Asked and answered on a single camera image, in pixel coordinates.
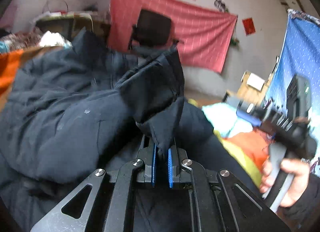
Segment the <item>dark navy padded jacket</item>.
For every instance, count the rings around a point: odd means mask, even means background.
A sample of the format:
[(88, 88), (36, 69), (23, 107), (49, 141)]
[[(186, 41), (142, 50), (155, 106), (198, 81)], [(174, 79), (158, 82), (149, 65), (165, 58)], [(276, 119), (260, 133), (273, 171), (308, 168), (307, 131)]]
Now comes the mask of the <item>dark navy padded jacket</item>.
[(206, 169), (257, 186), (183, 95), (178, 51), (141, 62), (82, 31), (69, 49), (29, 60), (1, 112), (1, 198), (22, 231), (98, 168), (134, 159), (150, 137), (159, 158), (172, 144)]

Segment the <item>colourful patchwork quilt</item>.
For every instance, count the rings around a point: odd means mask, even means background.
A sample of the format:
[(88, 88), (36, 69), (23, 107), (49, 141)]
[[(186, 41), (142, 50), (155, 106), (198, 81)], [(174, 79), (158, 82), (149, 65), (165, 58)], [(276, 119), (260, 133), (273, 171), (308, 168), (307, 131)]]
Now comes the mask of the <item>colourful patchwork quilt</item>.
[[(16, 72), (26, 61), (62, 47), (33, 47), (1, 54), (1, 109), (7, 102)], [(254, 128), (236, 116), (235, 109), (225, 103), (202, 107), (206, 118), (214, 126), (214, 134), (228, 153), (240, 164), (256, 186), (260, 186), (263, 164), (268, 158), (266, 147), (270, 135)]]

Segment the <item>wooden chair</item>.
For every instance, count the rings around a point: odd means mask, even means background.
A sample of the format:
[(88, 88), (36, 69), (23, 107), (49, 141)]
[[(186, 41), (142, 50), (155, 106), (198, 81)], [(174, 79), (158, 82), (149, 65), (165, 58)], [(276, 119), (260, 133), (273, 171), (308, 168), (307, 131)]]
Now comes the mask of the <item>wooden chair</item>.
[(261, 105), (265, 99), (266, 92), (271, 84), (273, 76), (274, 73), (270, 73), (267, 80), (264, 80), (250, 71), (245, 71), (241, 78), (241, 84), (238, 91), (233, 92), (227, 90), (223, 101), (231, 96), (253, 103), (254, 105)]

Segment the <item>black office chair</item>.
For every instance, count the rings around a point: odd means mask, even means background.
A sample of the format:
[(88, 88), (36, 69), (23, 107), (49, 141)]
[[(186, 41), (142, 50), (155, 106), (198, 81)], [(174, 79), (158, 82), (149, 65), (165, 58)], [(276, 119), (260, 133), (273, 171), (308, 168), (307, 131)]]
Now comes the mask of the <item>black office chair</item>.
[(166, 51), (178, 44), (184, 44), (174, 36), (173, 22), (167, 16), (142, 9), (138, 21), (132, 26), (127, 49), (142, 56)]

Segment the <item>wooden desk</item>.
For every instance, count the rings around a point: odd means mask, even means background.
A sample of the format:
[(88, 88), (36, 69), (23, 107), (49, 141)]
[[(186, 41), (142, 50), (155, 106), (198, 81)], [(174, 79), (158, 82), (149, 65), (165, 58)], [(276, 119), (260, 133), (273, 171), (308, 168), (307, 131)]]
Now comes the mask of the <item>wooden desk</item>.
[(106, 42), (111, 29), (110, 20), (97, 11), (46, 12), (35, 18), (33, 23), (41, 32), (59, 33), (69, 41), (85, 28)]

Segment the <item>floral white red pillow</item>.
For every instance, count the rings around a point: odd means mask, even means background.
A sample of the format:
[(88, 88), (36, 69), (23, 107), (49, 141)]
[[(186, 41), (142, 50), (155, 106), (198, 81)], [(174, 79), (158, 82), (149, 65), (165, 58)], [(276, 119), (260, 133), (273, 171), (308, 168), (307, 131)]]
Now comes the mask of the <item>floral white red pillow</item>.
[(1, 37), (1, 54), (6, 54), (15, 50), (25, 50), (32, 47), (72, 47), (72, 43), (65, 39), (60, 33), (46, 31), (43, 33), (36, 28), (28, 33), (8, 34)]

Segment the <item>blue starry wall hanging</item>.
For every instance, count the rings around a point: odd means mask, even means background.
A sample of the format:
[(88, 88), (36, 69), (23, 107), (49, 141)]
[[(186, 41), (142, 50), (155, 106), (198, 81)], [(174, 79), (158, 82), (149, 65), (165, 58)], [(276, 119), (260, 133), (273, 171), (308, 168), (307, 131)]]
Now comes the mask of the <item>blue starry wall hanging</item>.
[(262, 104), (270, 99), (286, 108), (286, 91), (295, 74), (305, 77), (310, 86), (310, 135), (319, 142), (319, 19), (288, 9), (287, 26), (280, 58)]

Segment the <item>red paper wall square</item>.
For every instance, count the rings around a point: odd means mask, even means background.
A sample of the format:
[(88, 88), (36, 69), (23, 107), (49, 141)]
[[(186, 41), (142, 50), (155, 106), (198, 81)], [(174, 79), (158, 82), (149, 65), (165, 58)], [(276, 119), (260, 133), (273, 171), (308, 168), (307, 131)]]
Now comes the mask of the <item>red paper wall square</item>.
[(255, 34), (255, 26), (253, 18), (245, 18), (242, 20), (246, 36)]

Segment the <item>red checked wall cloth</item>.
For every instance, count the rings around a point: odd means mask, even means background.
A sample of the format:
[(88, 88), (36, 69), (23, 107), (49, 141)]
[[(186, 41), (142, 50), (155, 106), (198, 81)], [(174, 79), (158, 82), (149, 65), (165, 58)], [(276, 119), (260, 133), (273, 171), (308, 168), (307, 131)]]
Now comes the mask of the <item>red checked wall cloth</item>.
[(111, 32), (108, 46), (128, 50), (132, 26), (142, 9), (167, 16), (183, 65), (221, 73), (238, 17), (178, 0), (111, 0)]

